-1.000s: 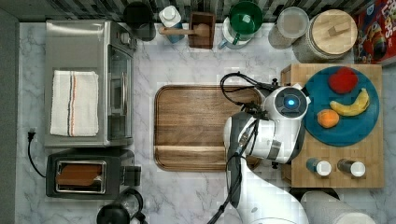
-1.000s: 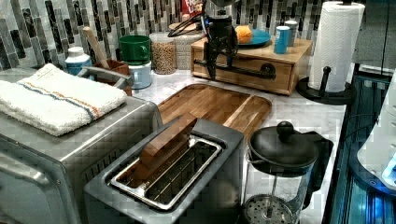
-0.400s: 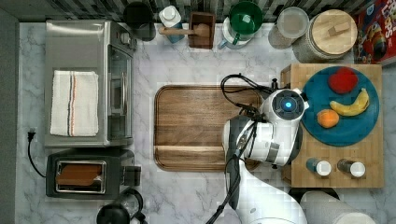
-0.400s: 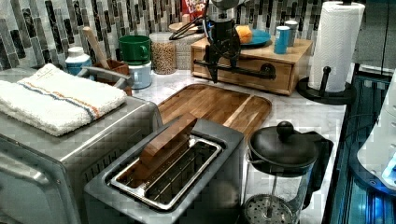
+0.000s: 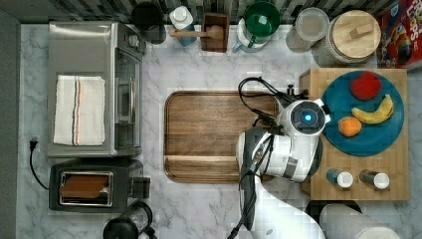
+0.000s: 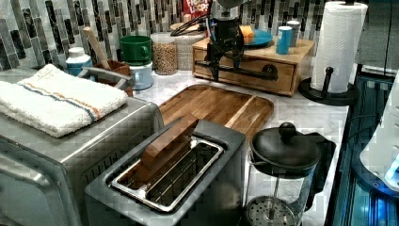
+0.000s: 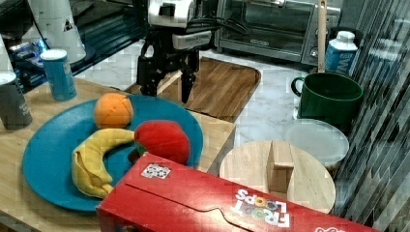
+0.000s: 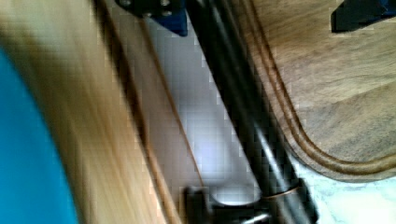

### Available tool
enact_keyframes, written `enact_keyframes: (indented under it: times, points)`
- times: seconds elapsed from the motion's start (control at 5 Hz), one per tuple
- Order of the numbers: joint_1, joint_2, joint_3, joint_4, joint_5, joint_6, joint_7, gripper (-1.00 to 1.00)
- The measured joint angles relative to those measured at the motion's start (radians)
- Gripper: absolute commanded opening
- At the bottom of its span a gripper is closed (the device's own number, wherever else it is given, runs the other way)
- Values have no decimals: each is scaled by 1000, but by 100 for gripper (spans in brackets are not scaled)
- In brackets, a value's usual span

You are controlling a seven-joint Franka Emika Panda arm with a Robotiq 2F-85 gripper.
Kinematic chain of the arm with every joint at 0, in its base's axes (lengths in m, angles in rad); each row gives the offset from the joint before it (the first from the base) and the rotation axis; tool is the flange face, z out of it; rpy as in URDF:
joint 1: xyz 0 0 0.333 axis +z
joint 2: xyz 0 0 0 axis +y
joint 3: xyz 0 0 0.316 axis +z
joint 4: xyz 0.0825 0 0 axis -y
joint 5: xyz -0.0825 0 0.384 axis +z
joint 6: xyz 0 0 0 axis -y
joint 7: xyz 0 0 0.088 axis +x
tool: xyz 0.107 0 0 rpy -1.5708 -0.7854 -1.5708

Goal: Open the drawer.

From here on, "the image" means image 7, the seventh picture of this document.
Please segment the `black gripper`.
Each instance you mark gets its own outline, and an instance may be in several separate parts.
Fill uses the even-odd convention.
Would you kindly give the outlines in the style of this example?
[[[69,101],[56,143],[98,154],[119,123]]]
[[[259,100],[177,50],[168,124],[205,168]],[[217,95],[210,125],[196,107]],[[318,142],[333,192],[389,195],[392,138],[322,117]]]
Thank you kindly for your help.
[[[142,95],[155,97],[159,82],[167,73],[182,72],[182,102],[186,103],[199,70],[199,48],[212,32],[196,29],[186,33],[170,27],[150,28],[138,57],[137,83]]]

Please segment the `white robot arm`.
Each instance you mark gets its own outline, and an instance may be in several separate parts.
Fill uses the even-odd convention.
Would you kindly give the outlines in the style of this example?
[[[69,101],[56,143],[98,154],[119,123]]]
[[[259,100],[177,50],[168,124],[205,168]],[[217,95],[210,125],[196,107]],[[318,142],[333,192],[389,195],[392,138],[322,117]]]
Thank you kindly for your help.
[[[199,70],[199,48],[212,38],[210,29],[189,28],[195,0],[148,0],[149,28],[137,60],[137,80],[143,95],[157,95],[168,73],[181,71],[181,102],[186,103]]]

